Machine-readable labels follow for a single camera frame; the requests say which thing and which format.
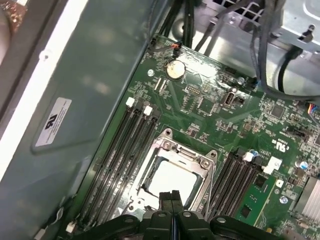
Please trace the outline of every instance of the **cpu socket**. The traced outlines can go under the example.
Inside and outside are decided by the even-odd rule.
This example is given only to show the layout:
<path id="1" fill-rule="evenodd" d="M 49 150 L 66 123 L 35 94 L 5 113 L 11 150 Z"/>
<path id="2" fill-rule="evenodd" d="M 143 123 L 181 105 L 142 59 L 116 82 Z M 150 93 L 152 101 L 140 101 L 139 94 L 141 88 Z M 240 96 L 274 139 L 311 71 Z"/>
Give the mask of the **cpu socket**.
<path id="1" fill-rule="evenodd" d="M 128 211 L 157 210 L 159 193 L 172 190 L 180 192 L 186 210 L 196 211 L 211 186 L 216 160 L 215 150 L 202 155 L 173 140 L 172 129 L 165 129 L 145 155 L 130 192 Z"/>

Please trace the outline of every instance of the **black memory slot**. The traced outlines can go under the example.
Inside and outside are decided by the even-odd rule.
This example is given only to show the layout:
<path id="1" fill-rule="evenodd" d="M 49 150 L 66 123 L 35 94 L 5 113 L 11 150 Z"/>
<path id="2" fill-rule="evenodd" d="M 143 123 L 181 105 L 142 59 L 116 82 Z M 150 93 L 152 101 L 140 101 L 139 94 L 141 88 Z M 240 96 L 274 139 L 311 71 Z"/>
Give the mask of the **black memory slot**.
<path id="1" fill-rule="evenodd" d="M 217 209 L 219 209 L 218 215 L 225 215 L 228 212 L 228 207 L 230 203 L 234 200 L 233 198 L 238 192 L 237 186 L 240 184 L 239 182 L 243 178 L 246 166 L 238 163 L 238 169 L 234 171 L 234 177 L 230 180 L 229 186 L 227 188 L 227 193 L 221 198 L 219 206 L 217 206 Z"/>
<path id="2" fill-rule="evenodd" d="M 233 203 L 236 201 L 236 198 L 241 191 L 241 186 L 243 184 L 242 181 L 248 175 L 248 170 L 250 170 L 250 168 L 248 168 L 246 165 L 244 164 L 241 165 L 241 169 L 238 172 L 237 177 L 230 188 L 230 191 L 228 193 L 228 196 L 225 199 L 223 206 L 221 207 L 222 215 L 227 215 Z"/>
<path id="3" fill-rule="evenodd" d="M 118 148 L 115 150 L 115 153 L 112 152 L 109 157 L 109 159 L 112 162 L 111 162 L 111 165 L 106 170 L 107 173 L 105 174 L 105 176 L 102 180 L 102 184 L 98 187 L 97 196 L 94 198 L 94 202 L 92 203 L 91 208 L 89 210 L 88 216 L 90 217 L 90 219 L 95 217 L 94 214 L 96 213 L 97 209 L 101 206 L 101 203 L 104 198 L 105 186 L 109 182 L 110 177 L 112 175 L 110 173 L 112 173 L 113 169 L 117 166 L 117 161 L 115 161 L 115 160 L 119 158 L 119 156 L 123 152 L 124 146 L 127 145 L 127 142 L 129 140 L 127 136 L 131 136 L 131 134 L 133 133 L 135 126 L 136 126 L 136 123 L 139 120 L 140 113 L 141 113 L 141 111 L 139 111 L 137 109 L 134 110 L 134 116 L 133 116 L 132 120 L 130 121 L 128 128 L 126 128 L 126 131 L 123 132 L 123 134 L 121 135 L 121 137 L 118 141 L 120 146 L 118 146 Z"/>
<path id="4" fill-rule="evenodd" d="M 202 215 L 204 216 L 206 214 L 206 210 L 207 210 L 207 204 L 209 204 L 209 209 L 212 209 L 212 206 L 214 204 L 214 196 L 216 196 L 217 191 L 219 190 L 217 188 L 217 186 L 219 186 L 221 184 L 221 182 L 223 181 L 223 179 L 226 177 L 226 175 L 228 174 L 228 169 L 231 167 L 232 161 L 230 161 L 229 159 L 226 159 L 221 171 L 218 174 L 217 179 L 215 180 L 215 182 L 212 185 L 211 188 L 211 197 L 210 197 L 210 201 L 206 202 L 203 205 L 203 209 L 202 209 Z"/>
<path id="5" fill-rule="evenodd" d="M 138 153 L 134 156 L 134 159 L 132 160 L 132 165 L 130 166 L 130 169 L 128 171 L 128 174 L 125 178 L 125 180 L 123 180 L 123 182 L 121 183 L 121 186 L 119 188 L 119 191 L 118 193 L 116 194 L 115 196 L 115 199 L 111 205 L 111 208 L 110 210 L 108 211 L 107 213 L 107 216 L 106 218 L 103 220 L 103 222 L 105 221 L 108 221 L 110 220 L 110 218 L 113 216 L 113 213 L 115 212 L 116 210 L 116 207 L 118 205 L 118 202 L 120 201 L 122 195 L 124 194 L 125 192 L 125 189 L 129 183 L 129 180 L 130 180 L 130 177 L 132 176 L 132 174 L 134 173 L 136 167 L 137 167 L 137 164 L 138 164 L 138 161 L 140 160 L 140 158 L 142 157 L 143 155 L 143 152 L 144 152 L 144 149 L 146 148 L 146 146 L 148 145 L 149 141 L 151 140 L 151 136 L 152 136 L 152 133 L 154 132 L 155 130 L 155 127 L 156 127 L 156 123 L 157 123 L 157 118 L 152 118 L 151 120 L 151 123 L 149 124 L 149 128 L 146 132 L 146 135 L 145 135 L 145 138 L 143 139 L 143 142 L 141 144 L 141 149 L 138 151 Z"/>
<path id="6" fill-rule="evenodd" d="M 210 206 L 211 215 L 217 215 L 219 213 L 219 208 L 221 207 L 225 197 L 228 195 L 230 184 L 232 184 L 240 165 L 237 161 L 233 161 L 229 168 L 228 174 L 223 179 L 222 183 L 218 186 L 218 192 L 216 195 L 212 196 L 212 205 Z"/>
<path id="7" fill-rule="evenodd" d="M 104 211 L 108 210 L 107 205 L 111 204 L 110 198 L 113 196 L 114 191 L 115 191 L 117 185 L 119 184 L 119 181 L 120 181 L 122 175 L 128 174 L 127 172 L 125 173 L 125 170 L 132 163 L 132 161 L 130 162 L 130 156 L 133 154 L 135 146 L 137 145 L 137 142 L 139 141 L 140 137 L 142 136 L 143 129 L 144 129 L 146 123 L 147 123 L 147 120 L 143 116 L 141 118 L 140 122 L 137 124 L 137 127 L 135 128 L 135 131 L 133 132 L 133 134 L 131 136 L 129 136 L 130 143 L 128 143 L 128 146 L 126 146 L 126 148 L 123 151 L 123 154 L 118 159 L 118 163 L 120 162 L 118 171 L 114 171 L 112 173 L 112 175 L 114 175 L 114 179 L 111 181 L 112 184 L 108 188 L 107 192 L 105 193 L 103 203 L 101 204 L 101 207 L 98 209 L 98 212 L 96 214 L 97 221 L 99 221 L 99 219 L 101 218 L 101 214 L 103 214 Z"/>
<path id="8" fill-rule="evenodd" d="M 90 188 L 86 194 L 84 203 L 81 207 L 80 210 L 80 215 L 84 216 L 85 215 L 85 211 L 86 209 L 88 209 L 89 204 L 90 204 L 90 199 L 92 197 L 92 193 L 94 191 L 94 189 L 97 188 L 98 184 L 99 184 L 99 179 L 101 178 L 101 175 L 104 173 L 105 167 L 107 165 L 108 159 L 111 155 L 111 153 L 115 150 L 115 147 L 117 145 L 117 142 L 119 141 L 120 136 L 122 135 L 123 131 L 125 130 L 125 126 L 128 122 L 128 119 L 130 117 L 130 114 L 132 112 L 132 108 L 129 108 L 125 111 L 125 114 L 122 116 L 122 119 L 120 120 L 120 124 L 117 127 L 116 131 L 115 131 L 115 136 L 112 139 L 112 142 L 110 144 L 110 147 L 108 149 L 108 151 L 106 152 L 106 154 L 103 157 L 102 162 L 100 163 L 99 169 L 96 171 L 96 174 L 93 178 L 93 181 L 90 185 Z"/>
<path id="9" fill-rule="evenodd" d="M 257 167 L 254 164 L 243 161 L 244 153 L 238 149 L 228 155 L 211 189 L 208 220 L 217 215 L 233 216 L 236 213 L 257 173 Z M 207 204 L 203 206 L 203 215 L 206 213 Z"/>
<path id="10" fill-rule="evenodd" d="M 243 178 L 243 181 L 240 184 L 241 189 L 240 189 L 238 195 L 236 196 L 236 198 L 235 198 L 235 200 L 229 210 L 229 213 L 228 213 L 229 216 L 233 217 L 235 215 L 235 213 L 238 210 L 238 207 L 241 203 L 241 200 L 242 200 L 243 196 L 245 195 L 248 187 L 253 182 L 255 175 L 257 175 L 256 169 L 250 168 L 248 175 Z"/>

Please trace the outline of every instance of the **sticker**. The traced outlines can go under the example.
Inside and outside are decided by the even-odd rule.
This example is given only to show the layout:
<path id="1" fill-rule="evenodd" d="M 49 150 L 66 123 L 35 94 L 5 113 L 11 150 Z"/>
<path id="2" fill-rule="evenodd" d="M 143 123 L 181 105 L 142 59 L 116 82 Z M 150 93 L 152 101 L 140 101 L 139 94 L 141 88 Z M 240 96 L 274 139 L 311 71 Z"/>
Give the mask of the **sticker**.
<path id="1" fill-rule="evenodd" d="M 64 120 L 72 100 L 58 97 L 46 120 L 35 146 L 52 144 Z"/>

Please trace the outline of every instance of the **ram slot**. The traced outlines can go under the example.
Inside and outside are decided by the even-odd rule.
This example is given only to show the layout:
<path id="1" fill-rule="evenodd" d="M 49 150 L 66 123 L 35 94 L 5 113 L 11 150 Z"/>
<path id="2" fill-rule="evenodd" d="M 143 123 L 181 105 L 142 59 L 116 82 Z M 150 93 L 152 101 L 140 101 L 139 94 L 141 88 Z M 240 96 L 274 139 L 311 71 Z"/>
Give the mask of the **ram slot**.
<path id="1" fill-rule="evenodd" d="M 129 142 L 124 147 L 122 154 L 119 156 L 118 159 L 115 158 L 115 161 L 118 163 L 118 168 L 114 169 L 112 172 L 112 177 L 109 179 L 107 184 L 105 185 L 104 189 L 107 189 L 103 202 L 101 203 L 100 207 L 98 208 L 97 213 L 95 214 L 94 223 L 97 221 L 97 224 L 101 224 L 101 221 L 99 221 L 101 217 L 101 213 L 104 213 L 110 205 L 110 198 L 112 198 L 117 185 L 119 184 L 119 181 L 121 178 L 128 174 L 128 167 L 132 163 L 131 154 L 133 153 L 133 150 L 135 149 L 135 146 L 139 139 L 142 137 L 143 129 L 147 123 L 147 120 L 143 116 L 139 123 L 137 124 L 135 131 L 130 135 Z"/>
<path id="2" fill-rule="evenodd" d="M 211 198 L 210 198 L 210 207 L 212 207 L 212 205 L 214 204 L 215 201 L 215 197 L 217 195 L 217 191 L 219 191 L 220 189 L 217 186 L 220 186 L 221 184 L 223 184 L 223 181 L 228 177 L 229 172 L 230 172 L 230 168 L 233 167 L 235 163 L 233 161 L 231 161 L 229 158 L 224 162 L 222 170 L 220 171 L 217 179 L 215 180 L 215 182 L 213 183 L 212 186 L 212 192 L 211 192 Z"/>
<path id="3" fill-rule="evenodd" d="M 224 179 L 222 179 L 222 183 L 217 186 L 218 191 L 216 195 L 212 196 L 212 204 L 210 206 L 211 209 L 211 216 L 216 216 L 219 212 L 219 207 L 225 200 L 224 198 L 228 194 L 228 190 L 230 187 L 230 184 L 234 181 L 237 172 L 240 168 L 240 164 L 238 161 L 232 161 L 230 168 L 228 169 L 227 174 L 224 174 Z"/>
<path id="4" fill-rule="evenodd" d="M 119 138 L 118 146 L 115 148 L 115 150 L 111 153 L 111 155 L 108 158 L 108 162 L 110 162 L 110 165 L 106 167 L 104 177 L 102 179 L 102 183 L 97 188 L 96 195 L 94 197 L 94 202 L 91 205 L 90 210 L 88 211 L 87 217 L 89 218 L 88 226 L 91 225 L 92 219 L 94 219 L 97 209 L 101 207 L 101 204 L 103 202 L 103 199 L 105 197 L 105 186 L 109 182 L 110 177 L 112 176 L 113 170 L 117 167 L 117 159 L 119 156 L 121 156 L 124 146 L 127 145 L 129 138 L 128 136 L 131 136 L 133 131 L 135 130 L 135 126 L 139 120 L 141 111 L 139 109 L 135 109 L 133 111 L 133 117 L 129 123 L 129 126 L 126 128 L 126 131 L 124 131 Z"/>
<path id="5" fill-rule="evenodd" d="M 133 173 L 135 172 L 135 169 L 139 163 L 140 158 L 142 157 L 143 153 L 144 153 L 144 149 L 146 148 L 146 146 L 148 145 L 148 143 L 151 141 L 151 137 L 152 137 L 152 133 L 155 130 L 156 124 L 157 124 L 158 119 L 153 117 L 151 119 L 151 122 L 149 124 L 149 127 L 146 131 L 146 135 L 145 138 L 143 138 L 143 141 L 141 143 L 141 148 L 138 150 L 137 154 L 134 156 L 134 159 L 132 160 L 132 164 L 128 170 L 128 174 L 126 175 L 124 181 L 121 183 L 121 186 L 119 188 L 119 191 L 117 192 L 112 204 L 110 204 L 110 210 L 106 209 L 106 213 L 107 215 L 102 219 L 102 223 L 108 221 L 111 219 L 111 217 L 113 216 L 116 207 L 122 197 L 122 195 L 125 192 L 125 189 L 127 187 L 127 185 L 129 184 L 130 178 L 132 177 Z"/>
<path id="6" fill-rule="evenodd" d="M 106 165 L 108 163 L 108 159 L 111 155 L 111 153 L 114 152 L 116 146 L 117 146 L 117 143 L 120 139 L 120 136 L 122 135 L 123 131 L 125 130 L 125 126 L 126 124 L 128 123 L 129 121 L 129 118 L 130 118 L 130 115 L 132 113 L 132 108 L 128 108 L 126 111 L 125 111 L 125 114 L 122 116 L 122 119 L 120 120 L 120 124 L 118 126 L 118 128 L 116 129 L 115 131 L 115 136 L 114 138 L 112 139 L 112 142 L 110 144 L 110 147 L 108 149 L 108 151 L 106 152 L 106 154 L 104 155 L 103 159 L 102 159 L 102 162 L 99 164 L 99 168 L 98 170 L 96 171 L 96 174 L 93 178 L 93 181 L 90 185 L 90 188 L 86 194 L 86 197 L 85 197 L 85 200 L 83 202 L 83 205 L 81 207 L 81 210 L 80 210 L 80 216 L 82 218 L 84 218 L 87 214 L 87 211 L 89 209 L 89 206 L 90 206 L 90 202 L 92 202 L 92 198 L 93 198 L 93 193 L 95 192 L 95 190 L 97 190 L 97 187 L 101 184 L 101 177 L 102 175 L 104 174 L 105 172 L 105 168 L 106 168 Z"/>
<path id="7" fill-rule="evenodd" d="M 243 186 L 243 179 L 245 179 L 249 173 L 250 168 L 246 166 L 244 163 L 241 164 L 241 169 L 237 173 L 237 177 L 232 183 L 232 186 L 230 187 L 228 196 L 225 199 L 225 202 L 223 203 L 223 206 L 221 207 L 221 215 L 228 215 L 230 208 L 233 206 L 234 202 L 236 201 L 237 196 L 241 192 L 241 188 Z"/>
<path id="8" fill-rule="evenodd" d="M 240 181 L 245 176 L 247 167 L 240 162 L 238 163 L 238 169 L 234 173 L 233 179 L 229 183 L 229 187 L 227 188 L 227 194 L 221 198 L 221 204 L 217 206 L 218 215 L 226 215 L 230 204 L 234 201 L 235 196 L 238 194 L 238 187 L 240 185 Z"/>
<path id="9" fill-rule="evenodd" d="M 238 210 L 239 204 L 241 203 L 241 200 L 243 196 L 245 195 L 248 187 L 253 182 L 254 177 L 257 175 L 257 170 L 255 168 L 249 168 L 248 174 L 242 179 L 240 183 L 240 190 L 238 191 L 238 194 L 236 198 L 234 199 L 234 202 L 232 203 L 232 206 L 230 207 L 230 210 L 228 212 L 228 216 L 233 217 Z"/>

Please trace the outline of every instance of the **ul logo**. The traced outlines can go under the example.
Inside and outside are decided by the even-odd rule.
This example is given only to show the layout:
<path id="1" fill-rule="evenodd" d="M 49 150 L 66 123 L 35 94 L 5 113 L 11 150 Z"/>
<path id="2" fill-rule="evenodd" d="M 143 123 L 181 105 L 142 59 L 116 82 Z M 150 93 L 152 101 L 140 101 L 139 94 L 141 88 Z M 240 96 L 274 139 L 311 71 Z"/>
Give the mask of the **ul logo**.
<path id="1" fill-rule="evenodd" d="M 57 114 L 56 115 L 53 115 L 49 118 L 49 121 L 46 123 L 46 126 L 45 126 L 45 130 L 47 130 L 48 128 L 52 127 L 57 119 Z"/>

